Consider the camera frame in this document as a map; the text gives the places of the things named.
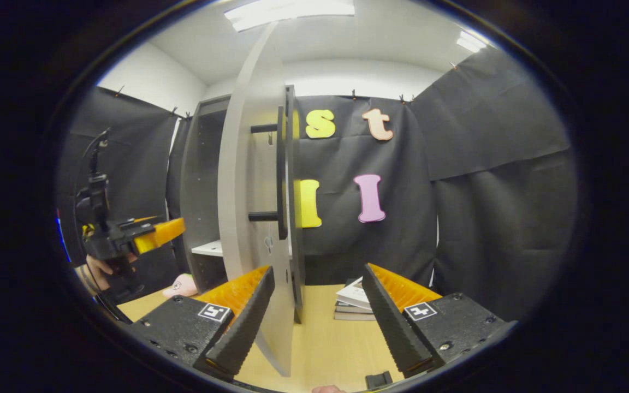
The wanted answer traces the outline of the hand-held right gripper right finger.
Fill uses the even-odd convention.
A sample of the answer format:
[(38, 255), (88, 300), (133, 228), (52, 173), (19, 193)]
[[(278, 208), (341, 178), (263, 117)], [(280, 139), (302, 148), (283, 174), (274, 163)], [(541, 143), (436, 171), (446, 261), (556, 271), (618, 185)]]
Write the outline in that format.
[(405, 378), (464, 360), (503, 340), (517, 324), (466, 294), (442, 296), (374, 264), (365, 265), (362, 286)]

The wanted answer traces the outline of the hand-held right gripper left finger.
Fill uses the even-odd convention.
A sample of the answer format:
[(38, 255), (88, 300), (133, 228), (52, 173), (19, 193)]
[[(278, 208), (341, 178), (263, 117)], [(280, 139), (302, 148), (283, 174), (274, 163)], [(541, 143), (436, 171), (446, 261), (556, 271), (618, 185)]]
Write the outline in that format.
[(175, 295), (130, 324), (129, 333), (169, 360), (232, 380), (250, 352), (275, 289), (262, 266), (197, 298)]

